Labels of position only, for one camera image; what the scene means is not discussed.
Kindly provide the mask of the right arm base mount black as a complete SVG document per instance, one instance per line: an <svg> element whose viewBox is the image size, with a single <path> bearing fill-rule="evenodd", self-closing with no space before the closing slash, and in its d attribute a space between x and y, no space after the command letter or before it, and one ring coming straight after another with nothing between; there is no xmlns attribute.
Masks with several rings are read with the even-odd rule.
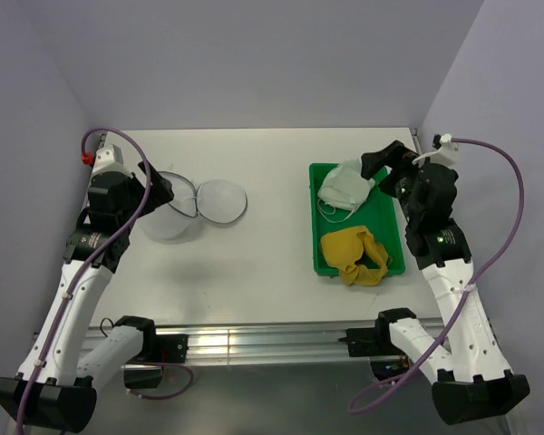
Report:
<svg viewBox="0 0 544 435"><path fill-rule="evenodd" d="M349 328L338 339L350 358L367 358L374 377L381 381L409 370L409 358L400 349L383 339L375 327Z"/></svg>

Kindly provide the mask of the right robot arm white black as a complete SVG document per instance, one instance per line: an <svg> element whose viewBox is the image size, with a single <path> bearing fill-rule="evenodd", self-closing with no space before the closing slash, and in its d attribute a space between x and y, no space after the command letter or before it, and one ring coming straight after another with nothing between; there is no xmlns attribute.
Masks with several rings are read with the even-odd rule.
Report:
<svg viewBox="0 0 544 435"><path fill-rule="evenodd" d="M362 176L379 170L385 195L396 198L406 222L405 239L432 290L443 321L432 337L408 308L381 312L370 330L384 353L397 350L411 361L409 370L389 380L379 399L352 414L374 409L417 372L432 386L432 401L448 425L502 416L530 393L525 375L512 371L483 308L476 282L488 267L476 268L465 235L452 218L457 172L452 168L462 140L436 136L433 152L419 155L396 140L362 155Z"/></svg>

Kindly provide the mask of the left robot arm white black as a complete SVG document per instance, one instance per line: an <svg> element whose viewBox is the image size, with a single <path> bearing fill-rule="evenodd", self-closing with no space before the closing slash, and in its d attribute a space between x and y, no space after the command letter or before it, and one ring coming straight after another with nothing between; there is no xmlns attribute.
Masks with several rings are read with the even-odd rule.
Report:
<svg viewBox="0 0 544 435"><path fill-rule="evenodd" d="M30 427L82 431L105 383L125 363L147 362L159 350L155 323L125 315L103 343L80 356L94 309L129 247L134 222L174 198L170 182L151 164L142 161L139 167L144 182L123 168L92 176L38 338L16 375L0 378L0 405L19 433Z"/></svg>

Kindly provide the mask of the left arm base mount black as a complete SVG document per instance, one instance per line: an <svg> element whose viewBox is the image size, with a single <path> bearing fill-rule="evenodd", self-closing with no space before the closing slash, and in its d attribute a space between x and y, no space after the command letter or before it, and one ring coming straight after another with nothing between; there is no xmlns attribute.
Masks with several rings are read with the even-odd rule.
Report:
<svg viewBox="0 0 544 435"><path fill-rule="evenodd" d="M177 363L186 360L189 336L187 334L159 334L149 353L135 356L123 368L124 386L132 390L156 389L166 374L162 366L144 363Z"/></svg>

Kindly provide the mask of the yellow bra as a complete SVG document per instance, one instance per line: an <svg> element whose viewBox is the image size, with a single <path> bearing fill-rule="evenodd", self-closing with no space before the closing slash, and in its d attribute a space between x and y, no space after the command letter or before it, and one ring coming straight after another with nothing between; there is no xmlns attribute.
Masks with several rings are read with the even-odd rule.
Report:
<svg viewBox="0 0 544 435"><path fill-rule="evenodd" d="M347 285L376 286L389 271L390 256L366 226L348 227L323 235L321 252Z"/></svg>

